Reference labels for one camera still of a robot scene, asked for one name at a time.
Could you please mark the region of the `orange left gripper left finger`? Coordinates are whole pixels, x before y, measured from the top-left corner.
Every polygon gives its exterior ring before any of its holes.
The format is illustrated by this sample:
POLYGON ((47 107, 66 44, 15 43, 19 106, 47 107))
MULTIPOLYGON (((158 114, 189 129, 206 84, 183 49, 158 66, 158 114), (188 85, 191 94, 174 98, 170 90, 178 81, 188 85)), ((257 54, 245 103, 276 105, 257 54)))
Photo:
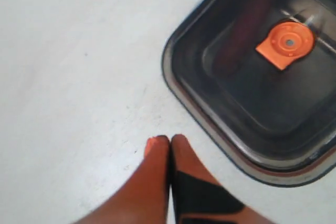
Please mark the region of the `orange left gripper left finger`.
POLYGON ((144 158, 125 184, 79 223, 166 223, 169 205, 170 141, 149 138, 144 158))

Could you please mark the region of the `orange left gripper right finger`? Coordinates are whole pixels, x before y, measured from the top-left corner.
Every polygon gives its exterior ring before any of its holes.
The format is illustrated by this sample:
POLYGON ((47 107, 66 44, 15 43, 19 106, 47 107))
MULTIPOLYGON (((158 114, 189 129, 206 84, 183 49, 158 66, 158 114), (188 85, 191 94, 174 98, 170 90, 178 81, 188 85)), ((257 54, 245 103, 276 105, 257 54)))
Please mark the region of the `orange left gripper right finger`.
POLYGON ((265 223, 265 217, 230 194, 181 134, 171 140, 176 223, 265 223))

